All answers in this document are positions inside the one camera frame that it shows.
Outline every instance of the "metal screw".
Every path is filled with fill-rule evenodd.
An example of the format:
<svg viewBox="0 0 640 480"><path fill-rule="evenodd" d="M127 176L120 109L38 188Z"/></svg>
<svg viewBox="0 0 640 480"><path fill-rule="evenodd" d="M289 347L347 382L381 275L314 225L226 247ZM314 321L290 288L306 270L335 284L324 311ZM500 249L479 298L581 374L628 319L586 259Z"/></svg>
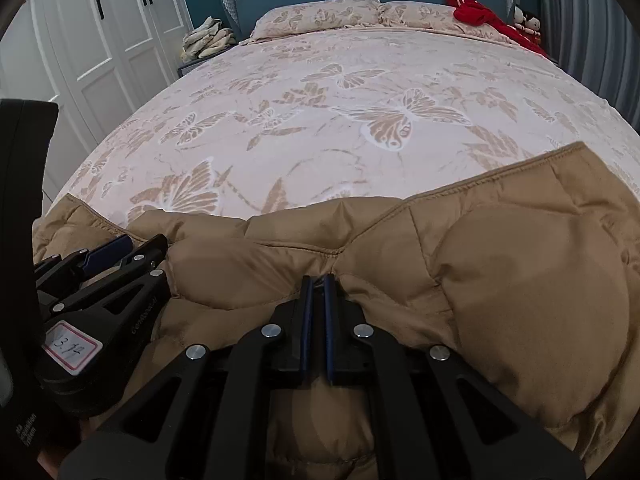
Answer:
<svg viewBox="0 0 640 480"><path fill-rule="evenodd" d="M353 327L353 333L357 337L371 337L373 335L373 327L366 323L356 325Z"/></svg>
<svg viewBox="0 0 640 480"><path fill-rule="evenodd" d="M192 360L200 359L207 353L207 349L202 345L191 345L187 348L187 357Z"/></svg>
<svg viewBox="0 0 640 480"><path fill-rule="evenodd" d="M431 347L429 355L436 361L446 361L451 356L451 352L446 346L436 345Z"/></svg>
<svg viewBox="0 0 640 480"><path fill-rule="evenodd" d="M271 323L271 324L263 326L262 330L260 330L260 332L265 337L276 337L276 336L280 335L280 332L282 332L282 329L280 328L279 325Z"/></svg>

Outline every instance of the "white label with red border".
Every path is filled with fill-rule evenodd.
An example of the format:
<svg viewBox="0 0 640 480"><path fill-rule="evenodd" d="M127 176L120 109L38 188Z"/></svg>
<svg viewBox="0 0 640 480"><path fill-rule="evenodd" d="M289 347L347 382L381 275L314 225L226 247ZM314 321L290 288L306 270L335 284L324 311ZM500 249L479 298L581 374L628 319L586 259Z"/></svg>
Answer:
<svg viewBox="0 0 640 480"><path fill-rule="evenodd" d="M47 331L42 347L71 375L78 375L102 349L102 343L66 321Z"/></svg>

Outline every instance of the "brown puffer jacket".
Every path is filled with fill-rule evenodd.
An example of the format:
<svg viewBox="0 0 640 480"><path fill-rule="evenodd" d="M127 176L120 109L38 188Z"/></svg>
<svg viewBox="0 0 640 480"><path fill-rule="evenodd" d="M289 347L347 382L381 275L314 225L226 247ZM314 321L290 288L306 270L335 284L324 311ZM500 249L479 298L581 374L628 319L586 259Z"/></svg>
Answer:
<svg viewBox="0 0 640 480"><path fill-rule="evenodd" d="M67 196L36 232L34 256L122 232ZM407 200L333 200L249 221L156 210L127 232L169 238L173 297L125 399L188 345L221 348L265 323L304 274L333 272L368 322L405 345L456 349L588 474L640 406L640 207L581 143ZM275 392L267 453L278 478L375 478L364 394L323 378Z"/></svg>

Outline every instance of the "pillow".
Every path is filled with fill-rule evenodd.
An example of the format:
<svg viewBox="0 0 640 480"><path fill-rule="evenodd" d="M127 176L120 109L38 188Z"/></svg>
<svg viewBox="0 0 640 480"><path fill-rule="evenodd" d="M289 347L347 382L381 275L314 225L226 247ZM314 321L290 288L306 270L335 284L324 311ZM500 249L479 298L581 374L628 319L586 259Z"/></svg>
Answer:
<svg viewBox="0 0 640 480"><path fill-rule="evenodd" d="M516 44L486 23L474 27L459 22L453 17L454 10L456 9L446 5L422 2L389 2L380 5L380 23L387 27L430 28L440 32L474 36L482 40Z"/></svg>
<svg viewBox="0 0 640 480"><path fill-rule="evenodd" d="M252 40L280 38L345 25L378 23L379 0L325 0L271 9L255 24Z"/></svg>

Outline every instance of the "red garment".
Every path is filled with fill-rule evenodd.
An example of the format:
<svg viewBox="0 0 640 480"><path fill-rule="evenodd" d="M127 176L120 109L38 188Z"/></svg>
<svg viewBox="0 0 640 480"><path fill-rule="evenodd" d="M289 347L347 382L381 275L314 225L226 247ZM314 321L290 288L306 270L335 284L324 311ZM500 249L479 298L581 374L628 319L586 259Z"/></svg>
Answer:
<svg viewBox="0 0 640 480"><path fill-rule="evenodd" d="M504 23L491 9L485 7L483 4L475 0L446 0L446 3L451 7L457 7L457 9L453 11L453 16L457 20L476 27L479 27L479 25L483 23L488 23L501 34L516 41L520 46L548 57L544 50L528 38L525 38L517 30Z"/></svg>

